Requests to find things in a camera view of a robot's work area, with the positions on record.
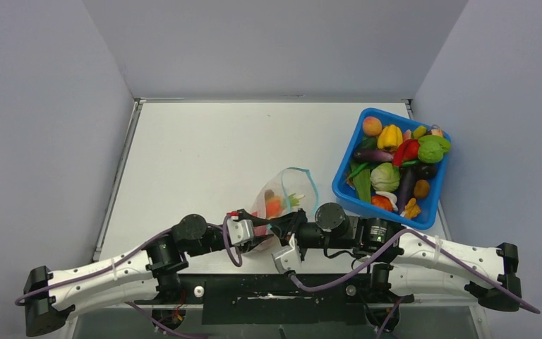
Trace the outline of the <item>orange toy carrot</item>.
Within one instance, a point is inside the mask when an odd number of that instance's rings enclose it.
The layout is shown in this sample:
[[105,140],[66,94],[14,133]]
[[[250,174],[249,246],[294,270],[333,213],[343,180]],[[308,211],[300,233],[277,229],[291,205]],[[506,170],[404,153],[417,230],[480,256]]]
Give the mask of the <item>orange toy carrot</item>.
[[287,198],[277,195],[272,190],[267,190],[264,193],[265,200],[265,218],[278,218],[289,213],[292,208],[299,207],[301,200],[305,196],[303,194],[290,194]]

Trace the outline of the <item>clear zip top bag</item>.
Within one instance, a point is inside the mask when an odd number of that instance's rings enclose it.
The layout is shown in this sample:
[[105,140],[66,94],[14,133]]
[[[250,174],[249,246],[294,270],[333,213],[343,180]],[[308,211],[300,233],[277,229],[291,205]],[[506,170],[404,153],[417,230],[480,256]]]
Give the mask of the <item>clear zip top bag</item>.
[[[318,188],[311,171],[300,167],[287,167],[267,182],[259,191],[246,213],[257,219],[272,220],[298,210],[310,216],[319,206]],[[264,251],[278,240],[268,224],[253,222],[254,242],[242,244],[242,255]]]

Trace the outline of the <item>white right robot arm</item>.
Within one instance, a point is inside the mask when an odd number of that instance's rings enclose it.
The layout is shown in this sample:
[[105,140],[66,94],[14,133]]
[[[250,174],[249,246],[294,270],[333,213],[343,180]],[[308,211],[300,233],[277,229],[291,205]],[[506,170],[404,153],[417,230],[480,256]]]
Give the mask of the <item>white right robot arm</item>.
[[272,219],[269,229],[283,246],[274,254],[276,268],[290,278],[309,249],[333,249],[336,256],[346,253],[360,263],[344,277],[317,287],[295,279],[303,291],[328,290],[365,272],[370,281],[364,287],[380,302],[430,294],[474,299],[482,307],[503,312],[523,307],[518,249],[513,244],[488,248],[458,244],[390,220],[347,215],[337,203],[319,207],[313,222],[298,210]]

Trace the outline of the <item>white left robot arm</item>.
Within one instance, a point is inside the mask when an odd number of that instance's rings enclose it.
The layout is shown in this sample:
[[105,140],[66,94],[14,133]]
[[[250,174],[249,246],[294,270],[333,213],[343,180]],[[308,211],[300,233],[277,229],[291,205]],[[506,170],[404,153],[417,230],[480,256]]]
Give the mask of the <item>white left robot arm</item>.
[[220,226],[190,214],[134,249],[107,260],[68,270],[34,268],[23,295],[15,301],[25,310],[25,334],[52,333],[73,317],[114,304],[179,299],[182,287],[178,273],[188,267],[188,257],[231,249],[250,251],[269,239],[255,230],[269,228],[270,223],[244,209],[227,214]]

